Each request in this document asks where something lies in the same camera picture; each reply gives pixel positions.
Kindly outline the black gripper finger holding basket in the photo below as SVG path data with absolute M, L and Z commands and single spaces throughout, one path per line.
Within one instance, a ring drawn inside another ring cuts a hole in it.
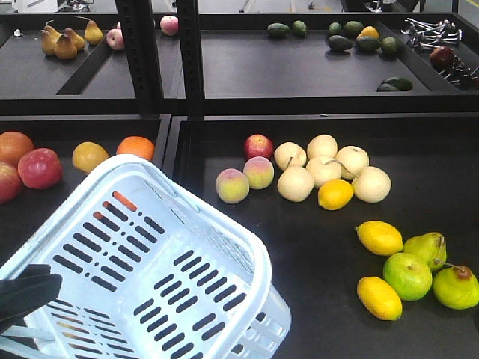
M 55 300 L 61 285 L 62 276 L 44 264 L 28 265 L 19 277 L 1 280 L 1 332 Z

